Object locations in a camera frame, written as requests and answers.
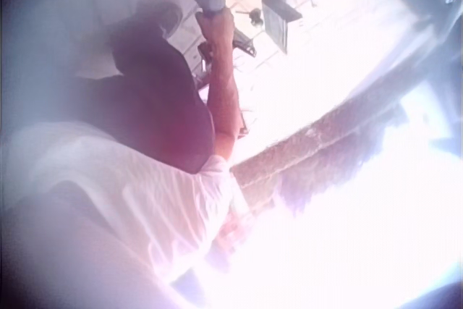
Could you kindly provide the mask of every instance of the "shoe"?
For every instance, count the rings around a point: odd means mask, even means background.
[[[139,4],[135,17],[144,25],[156,23],[161,29],[162,37],[168,39],[180,26],[183,13],[177,4],[164,1],[155,4]]]

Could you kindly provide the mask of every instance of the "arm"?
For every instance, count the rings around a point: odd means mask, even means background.
[[[208,108],[216,132],[214,152],[229,160],[242,125],[233,76],[233,15],[224,9],[212,18],[201,13],[196,18],[213,52]]]

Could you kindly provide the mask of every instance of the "forearm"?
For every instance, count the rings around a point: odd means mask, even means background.
[[[233,48],[226,44],[213,47],[208,108],[216,134],[237,139],[241,127],[238,90],[233,76]]]

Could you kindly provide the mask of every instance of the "white shirt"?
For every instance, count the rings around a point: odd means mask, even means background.
[[[166,282],[208,252],[240,194],[220,156],[188,174],[71,122],[36,124],[12,138],[5,209],[65,181],[81,187],[117,237]]]

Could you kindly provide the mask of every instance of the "person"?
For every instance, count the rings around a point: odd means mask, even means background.
[[[239,194],[233,15],[196,14],[207,105],[166,39],[171,3],[111,29],[120,76],[73,79],[6,146],[2,255],[16,308],[190,308],[169,286],[203,259]]]

